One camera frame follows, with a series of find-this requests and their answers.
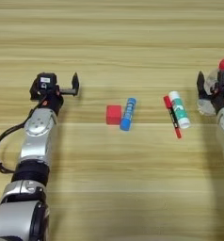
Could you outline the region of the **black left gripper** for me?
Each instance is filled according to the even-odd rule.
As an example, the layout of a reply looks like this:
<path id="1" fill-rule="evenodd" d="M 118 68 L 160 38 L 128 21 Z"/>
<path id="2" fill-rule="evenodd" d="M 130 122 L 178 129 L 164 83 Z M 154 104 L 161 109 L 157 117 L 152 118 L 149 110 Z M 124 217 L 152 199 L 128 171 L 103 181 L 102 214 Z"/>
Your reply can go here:
<path id="1" fill-rule="evenodd" d="M 79 91 L 79 78 L 77 72 L 72 76 L 72 88 L 60 89 L 45 89 L 42 88 L 38 91 L 38 81 L 34 80 L 29 92 L 30 100 L 39 100 L 38 108 L 48 108 L 53 110 L 56 114 L 59 113 L 60 108 L 64 103 L 64 95 L 78 95 Z"/>

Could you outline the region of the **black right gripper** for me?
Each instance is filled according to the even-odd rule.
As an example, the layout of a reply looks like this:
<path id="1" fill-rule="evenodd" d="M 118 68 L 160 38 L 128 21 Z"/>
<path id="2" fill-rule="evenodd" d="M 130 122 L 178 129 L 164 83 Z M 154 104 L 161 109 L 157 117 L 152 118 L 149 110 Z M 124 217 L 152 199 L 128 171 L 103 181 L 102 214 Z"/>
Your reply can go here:
<path id="1" fill-rule="evenodd" d="M 197 89 L 200 98 L 207 98 L 206 113 L 216 115 L 224 108 L 224 84 L 219 82 L 207 82 L 205 84 L 204 74 L 199 72 L 197 80 Z"/>

